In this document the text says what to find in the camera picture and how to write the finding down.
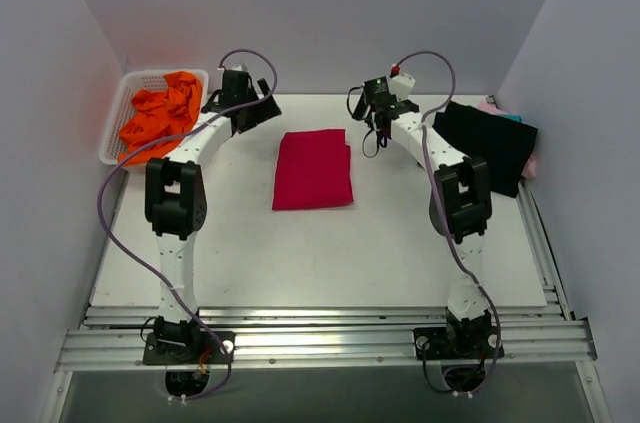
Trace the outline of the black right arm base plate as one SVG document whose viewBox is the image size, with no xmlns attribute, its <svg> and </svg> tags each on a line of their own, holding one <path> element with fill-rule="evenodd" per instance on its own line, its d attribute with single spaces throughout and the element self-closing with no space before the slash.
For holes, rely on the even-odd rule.
<svg viewBox="0 0 640 423">
<path fill-rule="evenodd" d="M 413 329 L 414 352 L 417 359 L 436 360 L 483 360 L 494 354 L 503 358 L 503 347 L 493 346 L 493 331 L 459 331 L 445 327 L 418 327 Z"/>
</svg>

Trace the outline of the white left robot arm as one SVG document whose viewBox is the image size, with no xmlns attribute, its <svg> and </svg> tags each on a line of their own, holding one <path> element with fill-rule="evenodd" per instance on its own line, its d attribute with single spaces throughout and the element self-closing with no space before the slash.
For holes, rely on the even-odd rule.
<svg viewBox="0 0 640 423">
<path fill-rule="evenodd" d="M 196 133 L 146 164 L 144 213 L 156 237 L 163 276 L 153 335 L 179 362 L 200 354 L 204 336 L 195 319 L 194 289 L 195 241 L 207 216 L 201 164 L 233 136 L 281 114 L 267 81 L 253 80 L 244 65 L 223 69 L 221 76 L 221 87 L 201 110 Z"/>
</svg>

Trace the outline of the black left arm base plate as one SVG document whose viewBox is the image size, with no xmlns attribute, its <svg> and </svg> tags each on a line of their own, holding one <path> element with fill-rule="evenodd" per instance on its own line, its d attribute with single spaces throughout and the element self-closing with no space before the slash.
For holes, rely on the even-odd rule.
<svg viewBox="0 0 640 423">
<path fill-rule="evenodd" d="M 195 337 L 187 342 L 170 340 L 150 333 L 147 335 L 142 363 L 147 366 L 172 366 L 232 362 L 236 334 L 220 331 L 217 335 L 224 343 L 228 355 L 225 355 L 220 345 L 204 331 L 197 330 Z"/>
</svg>

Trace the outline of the crimson red t-shirt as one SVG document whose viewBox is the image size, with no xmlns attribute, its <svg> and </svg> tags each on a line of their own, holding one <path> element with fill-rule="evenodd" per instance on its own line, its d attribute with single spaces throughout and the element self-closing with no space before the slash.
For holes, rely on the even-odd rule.
<svg viewBox="0 0 640 423">
<path fill-rule="evenodd" d="M 353 202 L 346 131 L 330 128 L 285 133 L 276 163 L 272 209 L 339 208 Z"/>
</svg>

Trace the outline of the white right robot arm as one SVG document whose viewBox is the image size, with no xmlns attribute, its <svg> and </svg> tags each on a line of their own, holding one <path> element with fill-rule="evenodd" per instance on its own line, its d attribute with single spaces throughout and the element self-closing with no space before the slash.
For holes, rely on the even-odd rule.
<svg viewBox="0 0 640 423">
<path fill-rule="evenodd" d="M 455 264 L 444 343 L 453 354 L 464 356 L 480 338 L 496 345 L 500 330 L 495 306 L 482 284 L 484 236 L 492 216 L 489 171 L 484 160 L 455 149 L 421 115 L 409 100 L 414 84 L 415 79 L 404 73 L 367 80 L 350 114 L 367 124 L 378 146 L 393 140 L 427 170 L 431 223 L 445 238 Z"/>
</svg>

